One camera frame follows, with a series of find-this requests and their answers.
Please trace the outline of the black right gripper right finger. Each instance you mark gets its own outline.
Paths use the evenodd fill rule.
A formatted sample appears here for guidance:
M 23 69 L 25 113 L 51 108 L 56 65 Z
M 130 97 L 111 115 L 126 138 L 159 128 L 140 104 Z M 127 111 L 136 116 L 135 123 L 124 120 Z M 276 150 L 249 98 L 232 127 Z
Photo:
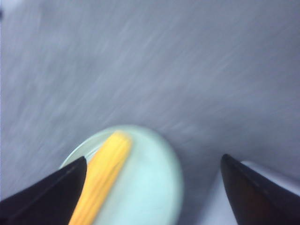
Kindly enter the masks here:
M 221 158 L 221 174 L 239 225 L 298 225 L 300 197 L 280 187 L 228 154 Z

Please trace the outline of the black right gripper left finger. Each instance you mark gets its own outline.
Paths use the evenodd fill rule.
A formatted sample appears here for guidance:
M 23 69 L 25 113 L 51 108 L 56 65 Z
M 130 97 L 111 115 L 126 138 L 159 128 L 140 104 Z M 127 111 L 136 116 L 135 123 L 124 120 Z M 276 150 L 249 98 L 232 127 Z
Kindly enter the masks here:
M 32 186 L 0 202 L 2 225 L 67 225 L 87 171 L 80 157 Z

